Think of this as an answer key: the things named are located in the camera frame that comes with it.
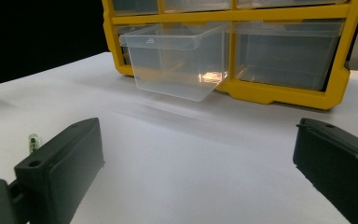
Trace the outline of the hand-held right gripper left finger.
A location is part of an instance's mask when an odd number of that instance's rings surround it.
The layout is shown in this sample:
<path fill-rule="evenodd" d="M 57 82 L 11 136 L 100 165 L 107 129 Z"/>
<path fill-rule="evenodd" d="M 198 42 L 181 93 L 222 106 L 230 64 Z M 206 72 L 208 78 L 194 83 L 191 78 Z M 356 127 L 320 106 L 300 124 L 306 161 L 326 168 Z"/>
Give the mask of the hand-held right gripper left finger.
<path fill-rule="evenodd" d="M 15 166 L 31 224 L 70 224 L 103 168 L 100 121 L 81 120 L 64 129 Z"/>

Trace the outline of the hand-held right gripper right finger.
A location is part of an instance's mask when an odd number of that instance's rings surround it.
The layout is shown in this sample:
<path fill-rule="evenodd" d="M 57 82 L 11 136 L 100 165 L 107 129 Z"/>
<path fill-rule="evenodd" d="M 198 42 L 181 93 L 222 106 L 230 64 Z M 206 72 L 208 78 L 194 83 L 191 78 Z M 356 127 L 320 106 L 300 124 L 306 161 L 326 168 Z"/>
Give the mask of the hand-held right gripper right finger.
<path fill-rule="evenodd" d="M 303 118 L 293 163 L 351 223 L 358 224 L 358 137 L 335 125 Z"/>

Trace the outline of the yellow drawer cabinet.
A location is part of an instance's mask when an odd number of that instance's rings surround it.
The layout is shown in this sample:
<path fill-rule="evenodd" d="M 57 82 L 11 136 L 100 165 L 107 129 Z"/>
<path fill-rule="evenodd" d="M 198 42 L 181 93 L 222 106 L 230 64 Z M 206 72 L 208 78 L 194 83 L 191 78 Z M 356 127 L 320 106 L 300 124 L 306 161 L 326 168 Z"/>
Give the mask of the yellow drawer cabinet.
<path fill-rule="evenodd" d="M 194 12 L 168 12 L 163 0 L 152 0 L 157 9 L 152 12 L 124 14 L 115 8 L 113 0 L 103 2 L 103 28 L 109 50 L 118 72 L 132 75 L 132 66 L 124 62 L 118 33 L 115 29 L 126 25 L 146 25 L 152 23 L 202 24 L 207 21 L 227 21 L 231 24 L 239 21 L 302 21 L 305 19 L 342 19 L 344 26 L 337 44 L 330 75 L 325 89 L 311 91 L 300 88 L 272 86 L 240 81 L 234 77 L 235 36 L 230 37 L 229 75 L 217 89 L 228 93 L 235 99 L 271 104 L 273 102 L 302 105 L 318 109 L 330 109 L 341 103 L 350 71 L 348 61 L 350 51 L 358 30 L 358 0 L 346 0 L 343 3 L 328 5 L 273 7 L 247 9 L 238 7 L 236 0 L 228 0 L 227 9 L 200 10 Z"/>

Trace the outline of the small clear green LED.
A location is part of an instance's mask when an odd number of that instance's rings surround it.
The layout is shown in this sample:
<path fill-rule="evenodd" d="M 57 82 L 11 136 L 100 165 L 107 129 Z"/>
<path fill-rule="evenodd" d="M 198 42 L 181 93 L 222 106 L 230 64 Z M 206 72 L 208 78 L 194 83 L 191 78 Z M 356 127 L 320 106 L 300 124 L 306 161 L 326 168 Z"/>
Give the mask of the small clear green LED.
<path fill-rule="evenodd" d="M 32 133 L 28 136 L 28 146 L 31 154 L 40 148 L 40 139 L 36 133 Z"/>

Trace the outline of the closed clear plastic drawer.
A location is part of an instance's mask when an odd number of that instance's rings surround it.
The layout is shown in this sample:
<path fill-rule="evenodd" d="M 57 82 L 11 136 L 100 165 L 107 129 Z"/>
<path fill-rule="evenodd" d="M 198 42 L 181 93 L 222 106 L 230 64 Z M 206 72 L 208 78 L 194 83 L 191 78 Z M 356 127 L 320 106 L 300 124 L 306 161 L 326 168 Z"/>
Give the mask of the closed clear plastic drawer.
<path fill-rule="evenodd" d="M 231 0 L 163 0 L 166 13 L 213 11 L 231 8 Z"/>
<path fill-rule="evenodd" d="M 347 0 L 237 0 L 237 8 L 299 7 L 344 3 Z"/>
<path fill-rule="evenodd" d="M 305 90 L 323 88 L 344 20 L 234 24 L 235 78 Z"/>
<path fill-rule="evenodd" d="M 145 15 L 158 12 L 157 0 L 112 0 L 117 15 Z"/>

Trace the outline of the clear plastic drawer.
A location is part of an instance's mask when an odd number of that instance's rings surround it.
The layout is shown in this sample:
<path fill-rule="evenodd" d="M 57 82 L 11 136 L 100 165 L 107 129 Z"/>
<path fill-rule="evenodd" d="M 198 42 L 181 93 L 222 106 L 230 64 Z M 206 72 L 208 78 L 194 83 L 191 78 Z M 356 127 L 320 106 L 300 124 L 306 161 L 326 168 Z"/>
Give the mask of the clear plastic drawer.
<path fill-rule="evenodd" d="M 213 11 L 231 8 L 231 0 L 163 0 L 166 13 Z"/>
<path fill-rule="evenodd" d="M 117 15 L 145 15 L 158 12 L 157 0 L 112 0 Z"/>
<path fill-rule="evenodd" d="M 138 89 L 199 102 L 228 75 L 228 29 L 222 21 L 160 23 L 128 32 L 119 43 Z"/>
<path fill-rule="evenodd" d="M 237 0 L 237 8 L 299 7 L 344 3 L 347 0 Z"/>
<path fill-rule="evenodd" d="M 234 24 L 235 78 L 305 90 L 323 88 L 344 20 Z"/>

